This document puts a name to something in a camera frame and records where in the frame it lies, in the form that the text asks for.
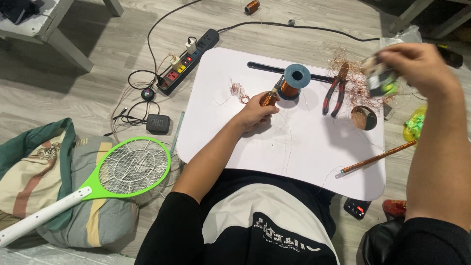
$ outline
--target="hand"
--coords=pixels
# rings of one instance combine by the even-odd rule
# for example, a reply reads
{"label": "hand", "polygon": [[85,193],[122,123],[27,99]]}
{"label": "hand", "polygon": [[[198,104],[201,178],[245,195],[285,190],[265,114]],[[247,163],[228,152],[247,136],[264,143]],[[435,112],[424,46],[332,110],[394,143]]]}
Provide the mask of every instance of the hand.
{"label": "hand", "polygon": [[262,92],[256,96],[253,96],[247,105],[237,113],[231,121],[234,121],[243,126],[245,132],[253,130],[260,124],[266,124],[272,114],[278,113],[279,108],[275,106],[260,107],[260,99],[265,95],[266,92]]}
{"label": "hand", "polygon": [[440,99],[450,92],[462,91],[459,81],[433,44],[394,44],[380,51],[378,57],[427,98]]}

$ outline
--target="white lap desk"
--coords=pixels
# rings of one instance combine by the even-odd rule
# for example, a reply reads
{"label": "white lap desk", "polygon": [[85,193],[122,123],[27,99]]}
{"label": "white lap desk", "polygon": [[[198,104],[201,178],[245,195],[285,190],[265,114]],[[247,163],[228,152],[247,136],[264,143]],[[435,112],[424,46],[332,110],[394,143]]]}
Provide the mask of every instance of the white lap desk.
{"label": "white lap desk", "polygon": [[[248,68],[249,61],[282,68],[293,63],[224,48],[207,51],[196,73],[177,140],[178,155],[184,162],[188,163],[244,107],[237,97],[230,96],[230,78],[249,96],[271,90],[280,78],[277,73]],[[329,73],[327,69],[306,67],[312,74]],[[370,131],[351,123],[348,94],[335,119],[330,114],[323,116],[322,102],[329,88],[330,84],[311,80],[299,100],[278,102],[280,112],[273,115],[271,125],[245,133],[226,168],[287,176],[354,199],[378,198],[386,184],[384,159],[348,174],[340,174],[340,170],[384,151],[382,109],[376,113],[378,124]],[[330,101],[330,112],[336,100],[337,91]]]}

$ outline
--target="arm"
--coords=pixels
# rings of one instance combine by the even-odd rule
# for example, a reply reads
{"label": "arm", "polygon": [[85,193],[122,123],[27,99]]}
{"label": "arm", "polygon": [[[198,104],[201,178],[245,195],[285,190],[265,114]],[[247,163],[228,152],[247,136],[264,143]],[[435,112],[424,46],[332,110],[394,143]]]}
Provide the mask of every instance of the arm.
{"label": "arm", "polygon": [[198,203],[213,187],[226,167],[232,151],[243,132],[248,132],[266,123],[271,114],[279,111],[274,106],[260,107],[260,98],[265,92],[254,96],[214,138],[206,144],[185,166],[172,191],[193,197]]}
{"label": "arm", "polygon": [[379,57],[428,99],[426,118],[407,180],[406,221],[429,217],[471,224],[471,154],[461,86],[436,48],[402,43]]}

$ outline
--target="person's right hand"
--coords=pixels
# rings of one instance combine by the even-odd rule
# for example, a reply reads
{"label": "person's right hand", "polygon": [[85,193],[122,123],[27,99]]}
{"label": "person's right hand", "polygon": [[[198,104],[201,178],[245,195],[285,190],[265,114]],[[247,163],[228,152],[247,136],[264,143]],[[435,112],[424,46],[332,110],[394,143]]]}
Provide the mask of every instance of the person's right hand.
{"label": "person's right hand", "polygon": [[381,50],[378,57],[427,98],[440,98],[461,91],[458,79],[433,44],[394,44]]}

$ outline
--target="blue spool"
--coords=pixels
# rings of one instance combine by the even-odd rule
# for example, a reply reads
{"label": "blue spool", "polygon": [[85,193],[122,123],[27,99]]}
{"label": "blue spool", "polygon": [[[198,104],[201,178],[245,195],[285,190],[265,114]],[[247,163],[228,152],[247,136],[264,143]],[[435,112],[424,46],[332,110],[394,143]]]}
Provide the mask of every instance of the blue spool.
{"label": "blue spool", "polygon": [[[284,81],[293,88],[301,89],[306,87],[311,81],[311,73],[309,70],[302,65],[292,64],[284,70]],[[278,95],[284,100],[295,100],[299,97],[298,93],[292,97],[287,97],[281,92],[281,87],[278,88]]]}

